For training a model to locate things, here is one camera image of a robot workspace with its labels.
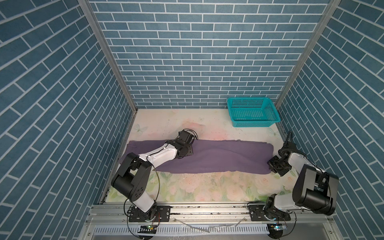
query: teal plastic basket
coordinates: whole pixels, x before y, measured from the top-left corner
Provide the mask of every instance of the teal plastic basket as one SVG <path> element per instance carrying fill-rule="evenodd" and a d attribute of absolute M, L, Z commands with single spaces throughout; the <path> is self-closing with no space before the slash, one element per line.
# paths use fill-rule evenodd
<path fill-rule="evenodd" d="M 228 98 L 227 105 L 234 127 L 269 127 L 280 122 L 269 98 Z"/>

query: purple cloth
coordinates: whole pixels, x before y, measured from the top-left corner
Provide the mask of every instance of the purple cloth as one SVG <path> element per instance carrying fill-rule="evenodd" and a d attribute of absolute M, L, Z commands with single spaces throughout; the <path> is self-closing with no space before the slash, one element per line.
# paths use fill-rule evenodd
<path fill-rule="evenodd" d="M 130 141 L 120 158 L 152 151 L 164 144 L 165 140 Z M 272 158 L 273 145 L 265 142 L 240 140 L 195 140 L 192 144 L 193 155 L 182 159 L 173 159 L 156 169 L 170 173 L 206 173 L 239 171 L 255 174 L 269 174 L 267 161 Z"/>

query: blue brick wall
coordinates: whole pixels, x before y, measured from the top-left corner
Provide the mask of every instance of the blue brick wall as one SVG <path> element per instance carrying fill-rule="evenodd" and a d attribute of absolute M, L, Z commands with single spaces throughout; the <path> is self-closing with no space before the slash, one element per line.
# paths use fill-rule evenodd
<path fill-rule="evenodd" d="M 328 0 L 91 0 L 138 108 L 280 94 Z"/>
<path fill-rule="evenodd" d="M 340 178 L 345 239 L 383 239 L 384 1 L 342 0 L 281 108 L 285 130 Z"/>
<path fill-rule="evenodd" d="M 0 1 L 0 239 L 78 237 L 131 114 L 77 0 Z"/>

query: metal corner post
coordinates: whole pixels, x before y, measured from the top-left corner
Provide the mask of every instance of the metal corner post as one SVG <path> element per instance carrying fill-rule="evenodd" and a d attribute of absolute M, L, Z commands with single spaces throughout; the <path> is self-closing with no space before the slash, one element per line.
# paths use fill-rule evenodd
<path fill-rule="evenodd" d="M 315 29 L 313 30 L 313 33 L 309 38 L 307 45 L 304 48 L 304 51 L 302 52 L 299 59 L 297 60 L 296 65 L 293 67 L 292 72 L 288 77 L 288 80 L 285 83 L 283 89 L 281 90 L 280 95 L 277 97 L 277 100 L 275 102 L 275 106 L 277 109 L 283 103 L 285 96 L 288 94 L 289 89 L 292 87 L 293 83 L 295 82 L 297 76 L 299 75 L 299 72 L 301 71 L 309 55 L 311 54 L 312 49 L 315 47 L 317 41 L 319 40 L 325 27 L 327 26 L 337 6 L 339 6 L 340 1 L 341 0 L 329 0 L 329 3 L 323 12 L 323 15 L 321 16 L 320 21 L 318 22 Z"/>
<path fill-rule="evenodd" d="M 84 12 L 86 19 L 88 20 L 89 25 L 91 26 L 91 28 L 93 30 L 93 33 L 95 34 L 95 37 L 96 37 L 102 51 L 104 52 L 104 55 L 105 55 L 109 65 L 111 66 L 111 69 L 112 69 L 112 71 L 113 71 L 113 73 L 117 79 L 117 82 L 119 83 L 119 85 L 120 85 L 120 87 L 121 87 L 121 89 L 122 89 L 122 91 L 123 91 L 123 93 L 124 93 L 124 95 L 128 101 L 128 104 L 131 106 L 133 113 L 136 113 L 137 107 L 135 105 L 135 102 L 133 101 L 133 99 L 132 99 L 132 97 L 128 91 L 127 84 L 125 83 L 124 78 L 121 75 L 119 67 L 115 61 L 115 58 L 112 55 L 111 49 L 108 46 L 107 40 L 104 37 L 104 34 L 100 28 L 100 25 L 97 21 L 95 13 L 93 12 L 93 9 L 92 9 L 92 6 L 91 6 L 89 0 L 78 0 L 78 2 L 80 4 L 81 9 Z"/>

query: black mounting plate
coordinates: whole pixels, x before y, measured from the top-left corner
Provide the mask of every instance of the black mounting plate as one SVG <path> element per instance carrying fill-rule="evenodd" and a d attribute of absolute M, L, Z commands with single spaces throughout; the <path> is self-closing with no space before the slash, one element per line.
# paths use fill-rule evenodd
<path fill-rule="evenodd" d="M 128 210 L 129 222 L 145 222 L 145 217 L 140 215 L 141 210 L 135 206 L 131 206 Z M 153 220 L 154 224 L 159 222 L 159 214 L 161 222 L 169 222 L 170 215 L 170 206 L 157 206 L 155 219 Z"/>
<path fill-rule="evenodd" d="M 266 218 L 266 216 L 264 215 L 264 211 L 263 211 L 263 207 L 265 205 L 264 204 L 260 204 L 260 205 L 248 205 L 248 208 L 250 209 L 249 211 L 249 215 L 251 216 L 251 221 L 252 222 L 257 222 L 257 221 L 271 221 L 270 219 Z M 291 220 L 291 217 L 289 214 L 286 215 L 285 218 L 276 218 L 276 221 L 290 221 Z"/>

